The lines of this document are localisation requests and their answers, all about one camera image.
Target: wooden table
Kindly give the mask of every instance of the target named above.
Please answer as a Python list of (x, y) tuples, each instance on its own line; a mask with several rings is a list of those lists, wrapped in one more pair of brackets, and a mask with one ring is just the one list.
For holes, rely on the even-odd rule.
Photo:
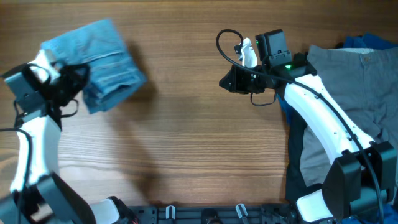
[[(1, 5), (0, 72), (32, 60), (41, 42), (110, 17), (148, 82), (107, 113), (89, 115), (83, 105), (63, 120), (61, 177), (88, 202), (110, 195), (128, 205), (282, 202), (284, 115), (278, 103), (255, 107), (218, 86), (231, 65), (216, 49), (217, 33), (236, 29), (253, 40), (282, 28), (293, 52), (332, 48), (366, 31), (397, 41), (397, 9), (392, 1), (304, 0)], [(238, 38), (221, 39), (235, 58)], [(13, 124), (13, 99), (0, 83), (0, 127)], [(16, 134), (1, 134), (0, 148), (4, 196), (18, 160)]]

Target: white arm segment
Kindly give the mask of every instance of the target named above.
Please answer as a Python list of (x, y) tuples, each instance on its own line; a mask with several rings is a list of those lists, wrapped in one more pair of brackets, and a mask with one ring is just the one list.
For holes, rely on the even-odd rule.
[[(361, 143), (362, 147), (364, 149), (370, 147), (370, 142), (373, 141), (373, 139), (350, 120), (326, 91), (318, 75), (305, 75), (296, 78), (295, 81), (303, 83), (313, 88), (318, 93), (321, 93), (330, 104), (336, 108), (351, 130), (353, 130), (354, 134), (357, 135), (358, 141)], [(322, 143), (329, 157), (330, 164), (332, 164), (337, 157), (342, 156), (341, 153), (346, 149), (350, 152), (359, 150), (355, 143), (348, 139), (350, 138), (349, 134), (334, 112), (332, 112), (322, 100), (316, 99), (314, 94), (298, 85), (287, 84), (285, 89), (285, 100), (300, 113), (313, 130)], [(306, 222), (314, 222), (333, 216), (325, 204), (321, 190), (317, 190), (312, 194), (299, 198), (296, 204), (302, 218)]]
[[(364, 149), (370, 147), (370, 142), (373, 141), (373, 138), (358, 128), (347, 114), (344, 113), (326, 91), (318, 75), (305, 75), (296, 78), (295, 81), (303, 83), (313, 88), (318, 93), (321, 93), (326, 100), (336, 108), (337, 112), (343, 117), (354, 134), (357, 135), (358, 141), (361, 143), (362, 147)], [(346, 129), (334, 112), (332, 112), (322, 100), (316, 99), (314, 94), (298, 85), (287, 84), (285, 89), (285, 100), (300, 113), (320, 140), (329, 157), (330, 164), (332, 164), (337, 157), (340, 157), (341, 153), (346, 149), (350, 152), (359, 150), (354, 141), (349, 140), (351, 136), (346, 132)]]
[[(28, 184), (35, 184), (43, 175), (55, 172), (59, 175), (58, 142), (61, 129), (50, 117), (37, 117), (24, 123), (22, 130), (32, 136), (33, 148), (32, 163)], [(19, 158), (17, 172), (10, 186), (10, 191), (21, 191), (27, 165), (28, 142), (24, 134), (17, 133), (19, 137)]]

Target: pile of clothes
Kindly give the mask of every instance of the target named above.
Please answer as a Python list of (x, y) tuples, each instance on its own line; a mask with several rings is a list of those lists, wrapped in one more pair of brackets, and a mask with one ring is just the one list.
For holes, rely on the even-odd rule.
[[(359, 128), (376, 142), (389, 141), (398, 149), (398, 45), (365, 34), (347, 37), (340, 46), (321, 49), (313, 45), (307, 60), (318, 71), (329, 94)], [(285, 198), (295, 202), (321, 188), (331, 165), (303, 118), (279, 100), (290, 124)], [(390, 205), (384, 209), (385, 222), (398, 222), (398, 214)], [(377, 215), (369, 217), (366, 220), (370, 223), (377, 222)], [(360, 221), (349, 218), (343, 223)]]

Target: blue cloth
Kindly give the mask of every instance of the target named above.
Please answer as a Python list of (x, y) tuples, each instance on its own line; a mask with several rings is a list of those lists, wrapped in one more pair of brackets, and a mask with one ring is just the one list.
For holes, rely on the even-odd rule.
[(386, 50), (398, 47), (376, 35), (366, 33), (363, 37), (346, 37), (343, 48), (371, 48), (376, 50)]
[(52, 50), (60, 64), (88, 63), (83, 99), (91, 114), (113, 108), (146, 82), (110, 19), (43, 42), (41, 48)]
[[(384, 223), (398, 223), (398, 213), (395, 211), (391, 205), (387, 204), (383, 206), (384, 209)], [(369, 222), (366, 220), (361, 220), (362, 223), (365, 224), (377, 224), (379, 223), (379, 212), (377, 212), (377, 217), (375, 218), (375, 222)], [(343, 224), (362, 224), (359, 220), (354, 217), (349, 217), (342, 220)]]

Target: white plastic part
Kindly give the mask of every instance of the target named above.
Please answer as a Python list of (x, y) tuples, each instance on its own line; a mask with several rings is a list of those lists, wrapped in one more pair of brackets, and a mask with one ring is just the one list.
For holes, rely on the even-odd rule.
[(94, 213), (96, 224), (110, 224), (119, 220), (118, 208), (111, 199), (91, 204), (90, 208)]
[(322, 190), (317, 190), (312, 194), (299, 198), (296, 204), (298, 211), (306, 222), (333, 217), (323, 200)]
[(257, 66), (257, 55), (254, 49), (251, 47), (251, 41), (249, 38), (243, 40), (243, 46), (241, 54), (238, 54), (238, 58), (242, 58), (242, 66), (247, 68), (253, 68)]
[[(43, 175), (55, 172), (59, 175), (58, 142), (61, 129), (50, 117), (34, 118), (21, 127), (32, 136), (33, 148), (32, 162), (28, 184), (35, 184)], [(24, 134), (17, 133), (19, 137), (19, 158), (17, 172), (10, 186), (10, 191), (21, 191), (24, 183), (27, 165), (28, 142)]]
[[(361, 143), (362, 147), (364, 149), (370, 147), (370, 142), (373, 141), (373, 139), (358, 128), (338, 106), (326, 91), (318, 75), (305, 75), (296, 78), (295, 81), (303, 83), (313, 88), (318, 93), (321, 93), (326, 100), (336, 108), (337, 112), (339, 112), (351, 130), (357, 135), (358, 141)], [(312, 131), (322, 143), (329, 157), (330, 164), (332, 164), (337, 157), (340, 157), (341, 153), (346, 149), (351, 152), (359, 150), (354, 141), (349, 140), (351, 136), (346, 132), (346, 129), (334, 112), (332, 112), (322, 100), (317, 99), (314, 94), (298, 85), (287, 84), (285, 89), (285, 100), (300, 113), (311, 127)]]
[(60, 74), (51, 65), (55, 61), (55, 57), (51, 50), (40, 50), (34, 61), (29, 63), (36, 64), (40, 67), (31, 66), (30, 69), (35, 73), (36, 77), (43, 83), (51, 76), (51, 83), (59, 78)]

